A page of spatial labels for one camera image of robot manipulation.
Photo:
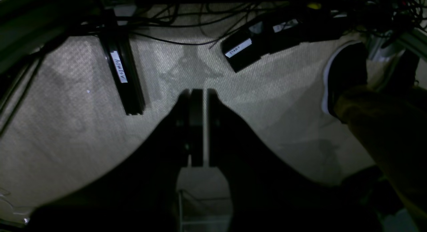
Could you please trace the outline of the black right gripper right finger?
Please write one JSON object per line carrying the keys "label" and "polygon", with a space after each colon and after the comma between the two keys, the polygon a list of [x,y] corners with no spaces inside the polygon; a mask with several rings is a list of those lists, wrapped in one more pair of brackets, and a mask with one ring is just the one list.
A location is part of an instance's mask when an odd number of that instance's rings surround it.
{"label": "black right gripper right finger", "polygon": [[231,192],[230,232],[379,232],[374,212],[276,156],[214,89],[207,91],[209,164]]}

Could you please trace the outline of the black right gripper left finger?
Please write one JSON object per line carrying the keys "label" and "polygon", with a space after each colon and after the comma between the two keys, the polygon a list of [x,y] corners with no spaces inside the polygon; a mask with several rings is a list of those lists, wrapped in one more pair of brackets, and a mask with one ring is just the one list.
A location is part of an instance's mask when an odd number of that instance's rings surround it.
{"label": "black right gripper left finger", "polygon": [[132,155],[101,178],[36,209],[31,232],[177,232],[177,177],[187,161],[190,92]]}

